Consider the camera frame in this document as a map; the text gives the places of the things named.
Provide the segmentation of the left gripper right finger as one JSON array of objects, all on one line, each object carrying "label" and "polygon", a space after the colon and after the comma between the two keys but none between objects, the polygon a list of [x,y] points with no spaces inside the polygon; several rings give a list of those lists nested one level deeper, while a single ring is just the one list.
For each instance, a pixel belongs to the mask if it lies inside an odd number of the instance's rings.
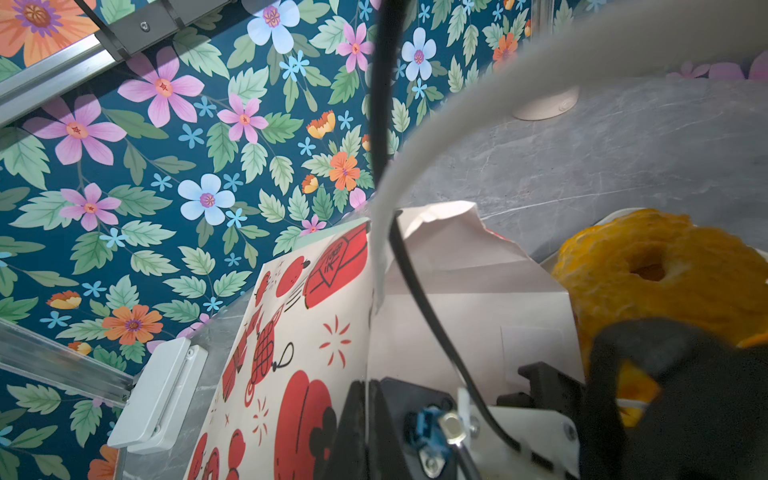
[{"label": "left gripper right finger", "polygon": [[418,414],[427,407],[452,410],[449,394],[385,377],[371,383],[369,458],[372,479],[454,479],[449,452],[428,453],[408,439]]}]

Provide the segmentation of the red white paper bag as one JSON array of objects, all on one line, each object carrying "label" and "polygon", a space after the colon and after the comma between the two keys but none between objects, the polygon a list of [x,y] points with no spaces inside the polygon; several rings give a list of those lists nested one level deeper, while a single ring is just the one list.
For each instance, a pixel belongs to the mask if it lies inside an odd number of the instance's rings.
[{"label": "red white paper bag", "polygon": [[[528,393],[519,368],[543,362],[584,383],[567,291],[516,243],[489,230],[472,202],[400,208],[450,147],[503,115],[566,87],[767,44],[767,5],[639,1],[566,29],[451,99],[392,165],[377,152],[366,210],[260,271],[196,441],[189,479],[324,479],[348,390],[385,377],[460,388],[486,411]],[[660,388],[619,370],[622,423],[634,426]]]}]

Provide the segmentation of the large orange fake donut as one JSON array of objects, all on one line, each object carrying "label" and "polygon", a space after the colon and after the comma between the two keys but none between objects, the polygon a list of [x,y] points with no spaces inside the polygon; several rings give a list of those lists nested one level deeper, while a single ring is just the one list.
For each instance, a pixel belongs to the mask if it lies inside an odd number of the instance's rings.
[{"label": "large orange fake donut", "polygon": [[767,258],[687,215],[640,209],[566,240],[551,269],[567,291],[583,364],[597,335],[663,317],[736,348],[767,344]]}]

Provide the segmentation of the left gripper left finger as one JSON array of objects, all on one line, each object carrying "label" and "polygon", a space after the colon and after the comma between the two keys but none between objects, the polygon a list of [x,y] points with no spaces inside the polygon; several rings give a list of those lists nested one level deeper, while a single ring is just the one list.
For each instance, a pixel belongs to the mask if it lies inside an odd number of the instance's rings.
[{"label": "left gripper left finger", "polygon": [[366,428],[366,383],[354,381],[341,410],[330,458],[323,473],[324,479],[368,478]]}]

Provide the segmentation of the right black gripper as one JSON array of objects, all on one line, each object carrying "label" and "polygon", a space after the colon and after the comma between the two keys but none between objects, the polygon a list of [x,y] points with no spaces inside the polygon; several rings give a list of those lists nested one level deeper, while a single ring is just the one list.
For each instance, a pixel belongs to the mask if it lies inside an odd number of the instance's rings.
[{"label": "right black gripper", "polygon": [[[659,386],[625,427],[619,370],[637,367]],[[576,423],[583,479],[764,479],[767,476],[767,347],[734,347],[666,318],[621,321],[594,340],[581,383],[537,362],[519,368],[528,393],[500,407],[558,411]]]}]

